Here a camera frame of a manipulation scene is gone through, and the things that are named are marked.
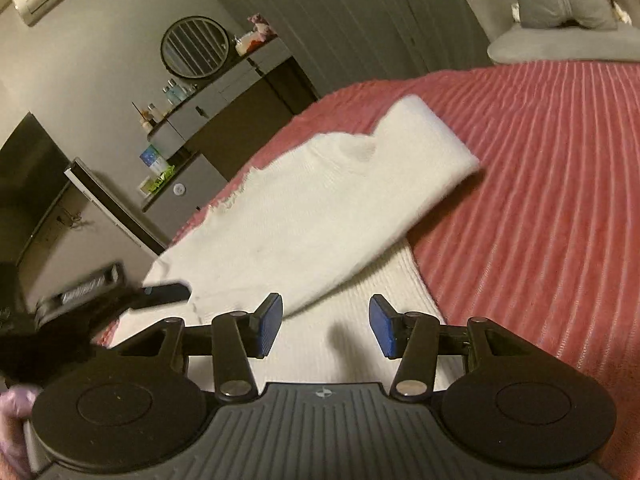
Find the left hand pink glove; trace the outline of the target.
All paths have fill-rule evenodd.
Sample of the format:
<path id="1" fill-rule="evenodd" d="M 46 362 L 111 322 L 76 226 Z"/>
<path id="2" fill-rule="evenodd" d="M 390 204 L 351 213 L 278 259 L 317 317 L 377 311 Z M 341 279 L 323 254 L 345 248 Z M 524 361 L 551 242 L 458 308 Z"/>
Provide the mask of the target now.
<path id="1" fill-rule="evenodd" d="M 31 479 L 24 423 L 42 389 L 33 385 L 12 386 L 1 393 L 1 478 Z"/>

